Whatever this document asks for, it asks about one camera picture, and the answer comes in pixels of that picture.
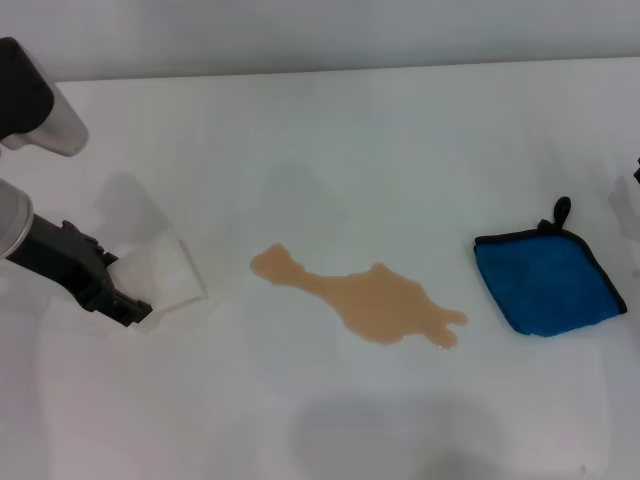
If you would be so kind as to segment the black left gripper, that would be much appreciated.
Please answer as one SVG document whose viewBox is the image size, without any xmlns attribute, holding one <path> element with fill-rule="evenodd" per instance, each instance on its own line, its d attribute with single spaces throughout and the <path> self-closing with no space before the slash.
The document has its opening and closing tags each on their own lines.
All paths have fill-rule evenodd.
<svg viewBox="0 0 640 480">
<path fill-rule="evenodd" d="M 67 220 L 57 226 L 35 215 L 26 237 L 7 259 L 59 284 L 85 310 L 99 310 L 123 326 L 139 324 L 153 311 L 113 283 L 107 266 L 118 257 Z"/>
</svg>

